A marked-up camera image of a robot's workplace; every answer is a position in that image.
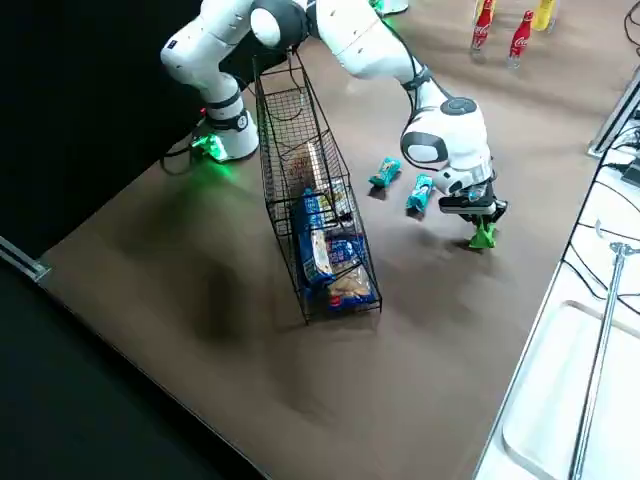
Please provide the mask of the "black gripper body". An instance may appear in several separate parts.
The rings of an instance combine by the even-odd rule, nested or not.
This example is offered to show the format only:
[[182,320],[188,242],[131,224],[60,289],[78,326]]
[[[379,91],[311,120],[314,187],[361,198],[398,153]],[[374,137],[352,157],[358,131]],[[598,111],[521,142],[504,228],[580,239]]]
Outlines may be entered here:
[[492,182],[467,187],[453,196],[443,196],[438,200],[442,213],[456,214],[467,218],[468,214],[491,215],[497,208],[508,207],[506,200],[499,199]]

